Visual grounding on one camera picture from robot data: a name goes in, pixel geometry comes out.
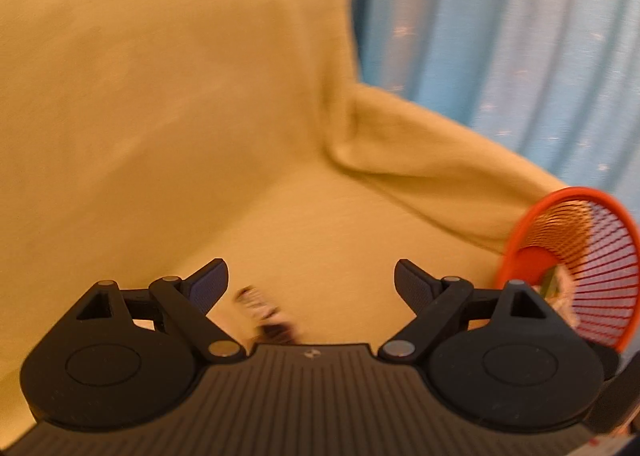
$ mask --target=orange mesh basket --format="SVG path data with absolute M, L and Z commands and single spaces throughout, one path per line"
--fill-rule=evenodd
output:
M 634 220 L 610 195 L 568 187 L 535 204 L 507 243 L 496 278 L 535 285 L 555 265 L 575 282 L 573 308 L 584 338 L 624 350 L 640 320 L 640 240 Z

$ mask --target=black rubber pad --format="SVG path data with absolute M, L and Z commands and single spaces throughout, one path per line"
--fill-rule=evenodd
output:
M 394 270 L 396 292 L 418 315 L 442 293 L 442 282 L 408 259 L 400 259 Z
M 446 409 L 417 370 L 365 344 L 259 346 L 212 366 L 166 415 L 111 433 L 38 424 L 8 456 L 563 456 L 591 433 L 574 425 L 508 434 Z

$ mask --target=curtain fold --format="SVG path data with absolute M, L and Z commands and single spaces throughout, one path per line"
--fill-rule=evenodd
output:
M 364 81 L 640 219 L 640 0 L 367 0 Z

